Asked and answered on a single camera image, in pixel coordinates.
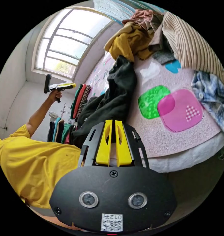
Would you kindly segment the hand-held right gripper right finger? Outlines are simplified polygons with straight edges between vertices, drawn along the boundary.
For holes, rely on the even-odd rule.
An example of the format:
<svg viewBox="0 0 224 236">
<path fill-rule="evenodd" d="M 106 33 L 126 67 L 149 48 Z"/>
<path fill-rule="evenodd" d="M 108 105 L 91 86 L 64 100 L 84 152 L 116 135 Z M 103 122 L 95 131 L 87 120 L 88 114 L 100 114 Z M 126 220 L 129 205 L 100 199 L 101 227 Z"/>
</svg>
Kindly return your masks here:
<svg viewBox="0 0 224 236">
<path fill-rule="evenodd" d="M 117 166 L 127 166 L 132 162 L 122 121 L 115 121 Z"/>
</svg>

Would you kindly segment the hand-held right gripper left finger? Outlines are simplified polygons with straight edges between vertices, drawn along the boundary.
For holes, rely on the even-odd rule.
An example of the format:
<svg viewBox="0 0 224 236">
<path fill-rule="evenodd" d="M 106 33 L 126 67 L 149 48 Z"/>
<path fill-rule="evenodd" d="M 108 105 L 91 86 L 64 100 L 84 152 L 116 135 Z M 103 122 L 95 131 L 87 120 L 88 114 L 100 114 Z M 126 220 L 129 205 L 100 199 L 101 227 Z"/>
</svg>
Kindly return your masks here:
<svg viewBox="0 0 224 236">
<path fill-rule="evenodd" d="M 110 163 L 112 124 L 113 120 L 105 121 L 96 155 L 96 163 L 98 165 L 109 165 Z"/>
</svg>

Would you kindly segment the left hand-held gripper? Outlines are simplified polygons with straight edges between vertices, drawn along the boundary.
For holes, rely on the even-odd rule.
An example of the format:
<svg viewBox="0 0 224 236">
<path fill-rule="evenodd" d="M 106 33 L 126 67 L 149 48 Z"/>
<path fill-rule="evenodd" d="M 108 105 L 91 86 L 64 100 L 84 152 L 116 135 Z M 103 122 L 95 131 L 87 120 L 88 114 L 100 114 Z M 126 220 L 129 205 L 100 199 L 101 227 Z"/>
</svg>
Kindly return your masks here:
<svg viewBox="0 0 224 236">
<path fill-rule="evenodd" d="M 51 85 L 50 86 L 50 93 L 53 91 L 53 90 L 57 90 L 57 91 L 64 91 L 64 90 L 68 90 L 68 89 L 73 89 L 74 87 L 76 87 L 77 84 L 76 83 L 61 83 L 61 84 L 58 84 L 58 85 Z"/>
</svg>

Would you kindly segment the person's left hand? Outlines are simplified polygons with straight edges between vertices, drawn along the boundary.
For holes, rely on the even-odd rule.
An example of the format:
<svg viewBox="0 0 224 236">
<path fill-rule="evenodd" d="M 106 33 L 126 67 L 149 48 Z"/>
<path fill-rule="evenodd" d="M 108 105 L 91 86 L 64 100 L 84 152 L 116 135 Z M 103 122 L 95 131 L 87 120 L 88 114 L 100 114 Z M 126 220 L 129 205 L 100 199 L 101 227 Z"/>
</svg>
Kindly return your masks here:
<svg viewBox="0 0 224 236">
<path fill-rule="evenodd" d="M 53 90 L 50 94 L 49 94 L 49 99 L 51 100 L 52 103 L 54 103 L 55 101 L 57 102 L 61 102 L 60 98 L 62 97 L 62 92 L 57 91 L 57 90 Z"/>
</svg>

